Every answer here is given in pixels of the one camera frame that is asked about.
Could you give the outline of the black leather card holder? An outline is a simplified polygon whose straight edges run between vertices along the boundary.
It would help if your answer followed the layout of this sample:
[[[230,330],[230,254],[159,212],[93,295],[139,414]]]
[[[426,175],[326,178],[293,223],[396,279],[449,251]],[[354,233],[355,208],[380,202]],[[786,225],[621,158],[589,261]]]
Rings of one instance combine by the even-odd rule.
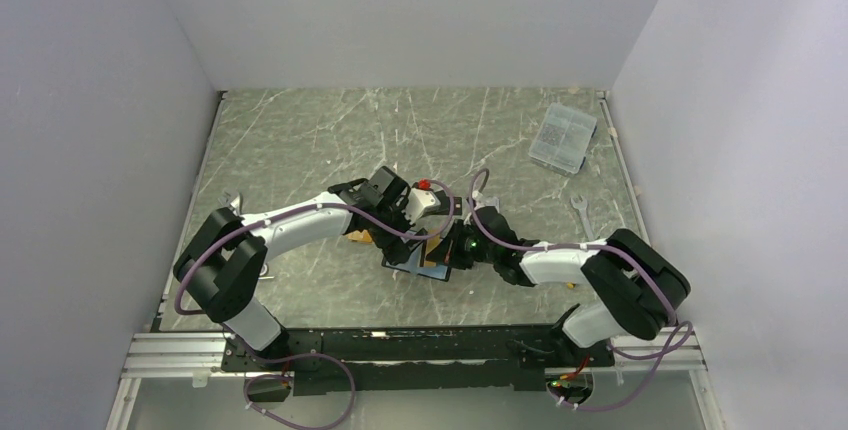
[[[426,259],[426,254],[435,249],[440,243],[440,237],[410,241],[411,255],[405,262],[391,264],[383,258],[381,266],[395,272],[404,272],[432,280],[447,282],[450,278],[450,267],[444,263],[434,263]]]

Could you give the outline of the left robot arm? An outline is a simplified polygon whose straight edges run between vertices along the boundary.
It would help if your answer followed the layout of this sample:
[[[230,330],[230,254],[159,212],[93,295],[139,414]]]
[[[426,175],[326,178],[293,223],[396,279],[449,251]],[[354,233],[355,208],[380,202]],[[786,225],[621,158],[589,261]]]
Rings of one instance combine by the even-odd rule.
[[[354,232],[367,233],[392,264],[412,253],[413,225],[440,201],[430,184],[410,185],[388,167],[369,178],[333,185],[316,197],[265,213],[213,211],[178,257],[178,314],[196,313],[240,337],[248,357],[264,370],[289,355],[289,334],[255,292],[265,264],[303,245]]]

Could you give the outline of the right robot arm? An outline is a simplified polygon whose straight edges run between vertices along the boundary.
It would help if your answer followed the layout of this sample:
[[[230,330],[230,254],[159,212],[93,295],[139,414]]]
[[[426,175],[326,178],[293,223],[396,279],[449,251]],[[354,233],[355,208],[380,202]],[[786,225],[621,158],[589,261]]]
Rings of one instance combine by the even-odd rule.
[[[454,223],[425,258],[452,269],[489,264],[504,281],[522,287],[589,287],[596,302],[569,308],[554,327],[551,351],[564,365],[578,363],[591,346],[612,337],[655,338],[691,292],[686,277],[629,229],[560,248],[519,237],[493,206]]]

